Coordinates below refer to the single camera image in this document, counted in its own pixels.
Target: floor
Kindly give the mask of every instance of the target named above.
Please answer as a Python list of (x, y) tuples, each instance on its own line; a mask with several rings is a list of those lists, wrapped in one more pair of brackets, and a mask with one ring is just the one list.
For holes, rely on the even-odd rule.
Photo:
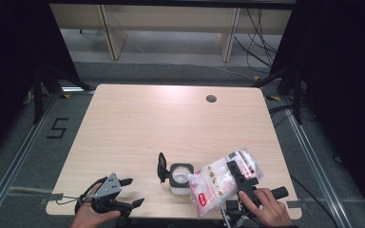
[[(106, 41), (103, 33), (98, 30), (83, 30), (82, 33), (79, 30), (63, 29), (63, 36), (67, 42), (70, 55), (75, 64), (78, 63), (101, 63), (110, 65), (125, 65), (125, 64), (142, 64), (142, 65), (186, 65), (193, 67), (204, 67), (212, 68), (215, 70), (223, 71), (227, 74), (239, 75), (249, 81), (254, 80), (254, 70), (252, 73), (226, 71), (226, 67), (254, 67), (255, 70), (267, 71), (268, 67), (258, 61), (255, 57), (248, 57), (246, 52), (242, 50), (238, 43), (233, 45), (232, 54), (230, 61), (224, 63), (221, 60), (221, 51), (219, 48), (218, 36), (213, 33), (190, 33), (190, 32), (156, 32), (156, 31), (133, 31), (129, 32), (125, 45), (122, 50), (122, 54), (119, 60), (112, 61), (109, 58)], [(252, 36), (247, 34), (237, 35), (238, 40), (244, 47), (248, 47), (251, 43)], [(263, 37), (264, 40), (273, 48), (278, 48), (280, 36), (268, 35)], [(264, 62), (269, 63), (265, 49), (252, 45), (251, 51), (260, 57)], [(264, 93), (269, 96), (276, 95), (275, 90), (271, 89), (270, 86), (266, 86)], [(79, 121), (83, 119), (83, 110), (86, 110), (88, 101), (91, 95), (87, 96), (75, 96), (74, 108), (81, 110)], [(281, 105), (281, 102), (274, 103), (267, 101), (268, 107), (272, 108), (277, 105)], [(56, 104), (57, 106), (53, 109), (55, 114), (61, 115), (65, 109), (61, 105), (63, 101)], [(22, 146), (22, 142), (18, 139), (24, 139), (29, 131), (30, 124), (28, 120), (32, 118), (33, 109), (32, 106), (25, 105), (24, 110), (19, 114), (19, 121), (12, 127), (16, 129), (15, 132), (10, 132), (7, 136), (7, 141), (3, 142), (0, 148), (0, 181), (7, 175), (8, 167), (10, 167), (11, 160), (17, 150)], [(289, 171), (297, 178), (302, 180), (305, 185), (309, 185), (310, 190), (316, 195), (317, 199), (321, 201), (327, 208), (333, 209), (344, 209), (345, 216), (337, 218), (334, 212), (334, 217), (343, 221), (339, 223), (339, 227), (365, 227), (365, 201), (362, 196), (359, 195), (353, 181), (347, 175), (346, 170), (337, 162), (332, 160), (335, 152), (333, 152), (330, 145), (325, 142), (323, 132), (314, 121), (314, 116), (309, 110), (302, 112), (302, 118), (308, 121), (303, 122), (301, 130), (307, 132), (307, 137), (310, 139), (310, 144), (313, 146), (312, 150), (318, 152), (317, 160), (322, 164), (323, 172), (329, 176), (329, 180), (334, 180), (329, 184), (332, 184), (333, 191), (337, 193), (339, 202), (341, 205), (329, 206), (330, 199), (327, 199), (323, 193), (321, 184), (318, 180), (316, 171), (310, 168), (309, 157), (304, 155), (304, 145), (298, 142), (298, 135), (295, 133), (289, 133), (288, 130), (294, 131), (293, 118), (284, 111), (277, 113), (273, 117), (274, 125), (276, 126), (277, 135), (279, 137), (279, 143), (281, 144), (282, 151), (284, 151), (285, 159), (288, 163)], [(76, 129), (70, 129), (70, 132), (76, 134)], [(53, 145), (38, 144), (39, 141), (34, 142), (41, 147), (50, 147)], [(36, 170), (36, 164), (29, 164), (28, 161), (35, 159), (38, 161), (40, 155), (30, 153), (25, 163), (20, 165), (19, 178), (14, 181), (13, 186), (8, 195), (0, 205), (0, 227), (8, 226), (11, 227), (28, 227), (30, 224), (35, 224), (40, 227), (52, 227), (58, 226), (58, 224), (64, 225), (71, 222), (71, 218), (60, 217), (60, 218), (48, 218), (47, 215), (25, 218), (27, 215), (21, 213), (21, 210), (14, 210), (14, 207), (24, 208), (25, 211), (42, 210), (44, 211), (44, 204), (41, 203), (41, 198), (49, 193), (49, 187), (53, 183), (45, 186), (44, 183), (44, 172), (49, 170), (48, 164), (41, 163), (40, 170)], [(60, 162), (66, 158), (66, 153), (52, 153), (44, 155), (46, 160), (51, 162)], [(306, 170), (304, 173), (299, 173), (298, 170)], [(32, 174), (31, 178), (21, 179), (26, 175)], [(315, 203), (315, 200), (310, 198), (307, 192), (295, 183), (297, 188), (298, 197), (303, 201), (303, 218), (297, 222), (297, 225), (301, 227), (334, 227), (328, 216), (323, 212), (319, 205)]]

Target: person's right hand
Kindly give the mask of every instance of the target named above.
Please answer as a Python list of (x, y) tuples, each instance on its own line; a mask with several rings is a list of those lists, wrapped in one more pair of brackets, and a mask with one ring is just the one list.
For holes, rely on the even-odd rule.
[(275, 199), (274, 195), (268, 188), (259, 188), (255, 191), (257, 198), (262, 204), (262, 208), (258, 208), (253, 201), (242, 191), (239, 191), (239, 197), (244, 205), (258, 218), (265, 226), (291, 226), (293, 222), (290, 220), (286, 206)]

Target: light wood desk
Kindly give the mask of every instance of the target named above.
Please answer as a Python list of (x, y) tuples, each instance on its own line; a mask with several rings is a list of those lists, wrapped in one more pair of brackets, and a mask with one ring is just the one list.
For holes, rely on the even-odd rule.
[[(208, 95), (217, 98), (214, 103)], [(167, 168), (187, 162), (195, 170), (236, 149), (248, 148), (264, 174), (257, 187), (285, 186), (298, 200), (262, 93), (257, 88), (99, 85), (53, 193), (78, 197), (97, 179), (117, 173), (132, 178), (117, 200), (144, 198), (134, 218), (196, 218), (188, 196), (171, 193), (157, 176), (159, 152)], [(74, 203), (48, 203), (50, 215), (73, 215)], [(300, 208), (289, 209), (292, 219)], [(215, 208), (204, 219), (221, 219)]]

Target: open lid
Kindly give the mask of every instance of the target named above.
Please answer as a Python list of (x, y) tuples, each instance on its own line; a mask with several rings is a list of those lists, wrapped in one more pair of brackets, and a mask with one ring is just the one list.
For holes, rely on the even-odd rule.
[(159, 154), (158, 176), (160, 182), (165, 182), (165, 179), (168, 179), (170, 176), (170, 172), (167, 170), (167, 162), (162, 152)]

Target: person's left hand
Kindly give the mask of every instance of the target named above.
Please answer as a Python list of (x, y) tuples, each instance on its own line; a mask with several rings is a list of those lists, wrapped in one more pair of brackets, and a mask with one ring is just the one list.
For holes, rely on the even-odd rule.
[[(97, 189), (101, 186), (98, 183), (94, 186), (90, 194), (94, 194)], [(91, 208), (91, 198), (84, 199), (84, 202), (80, 206), (78, 212), (76, 213), (75, 219), (72, 222), (71, 228), (93, 228), (97, 227), (105, 221), (115, 219), (121, 215), (120, 211), (110, 211), (103, 214), (96, 213), (93, 208)]]

